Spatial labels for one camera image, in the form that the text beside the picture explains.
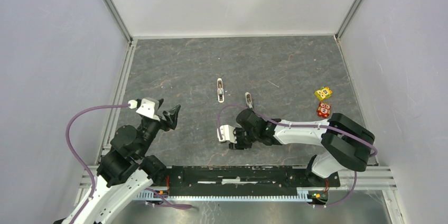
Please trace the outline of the beige stapler base half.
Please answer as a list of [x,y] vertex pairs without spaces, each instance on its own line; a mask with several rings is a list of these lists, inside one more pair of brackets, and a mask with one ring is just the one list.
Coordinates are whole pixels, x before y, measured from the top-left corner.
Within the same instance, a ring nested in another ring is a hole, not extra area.
[[249,109],[253,109],[254,105],[253,105],[253,99],[252,96],[249,92],[245,93],[245,100],[246,100],[246,105]]

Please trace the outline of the white stapler top half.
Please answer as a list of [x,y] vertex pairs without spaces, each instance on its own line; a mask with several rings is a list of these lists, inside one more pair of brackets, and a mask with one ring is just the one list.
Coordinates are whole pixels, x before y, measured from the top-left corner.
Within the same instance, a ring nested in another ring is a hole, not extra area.
[[224,88],[223,88],[223,81],[221,78],[217,79],[217,97],[218,97],[218,102],[219,103],[223,103],[224,102]]

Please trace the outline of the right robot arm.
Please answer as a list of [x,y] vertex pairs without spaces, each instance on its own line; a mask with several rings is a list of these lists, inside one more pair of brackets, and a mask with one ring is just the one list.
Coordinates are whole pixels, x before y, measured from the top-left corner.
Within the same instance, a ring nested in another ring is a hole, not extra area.
[[305,179],[318,186],[331,174],[343,169],[363,172],[369,159],[377,154],[375,136],[349,117],[334,113],[330,118],[313,122],[269,119],[252,109],[242,110],[237,127],[219,125],[217,138],[232,150],[244,150],[259,142],[267,146],[303,144],[324,149],[311,158]]

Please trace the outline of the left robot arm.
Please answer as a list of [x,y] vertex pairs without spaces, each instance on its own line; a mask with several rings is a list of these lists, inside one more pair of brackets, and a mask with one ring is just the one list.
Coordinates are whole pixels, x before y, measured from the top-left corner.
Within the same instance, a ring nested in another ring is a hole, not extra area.
[[[66,142],[91,180],[91,187],[75,209],[57,223],[111,223],[116,216],[144,189],[161,185],[167,175],[166,166],[154,155],[146,153],[159,131],[174,130],[178,124],[181,105],[157,111],[163,99],[143,98],[127,104],[102,105],[85,109],[72,117],[66,127]],[[92,171],[74,150],[70,128],[81,115],[99,109],[130,108],[141,117],[138,127],[119,127],[110,141],[111,149]]]

